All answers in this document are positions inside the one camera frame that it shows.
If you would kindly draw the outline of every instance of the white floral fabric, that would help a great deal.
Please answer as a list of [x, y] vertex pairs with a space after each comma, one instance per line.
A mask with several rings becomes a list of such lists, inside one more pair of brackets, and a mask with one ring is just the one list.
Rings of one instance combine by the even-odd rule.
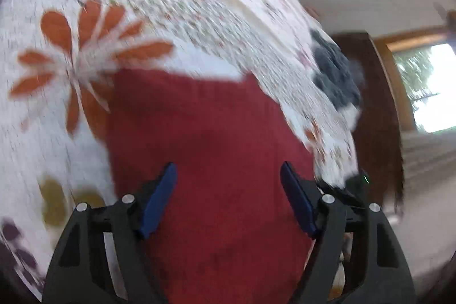
[[[125, 51], [134, 68], [233, 81], [253, 73], [313, 151], [315, 176], [343, 186], [357, 171], [356, 153], [346, 119], [312, 82], [312, 20], [297, 0], [2, 0], [0, 217], [24, 231], [35, 281], [61, 231], [43, 223], [41, 180], [58, 180], [67, 199], [81, 186], [106, 204], [116, 198], [95, 118], [109, 110], [99, 79]], [[141, 48], [154, 57], [142, 60]]]

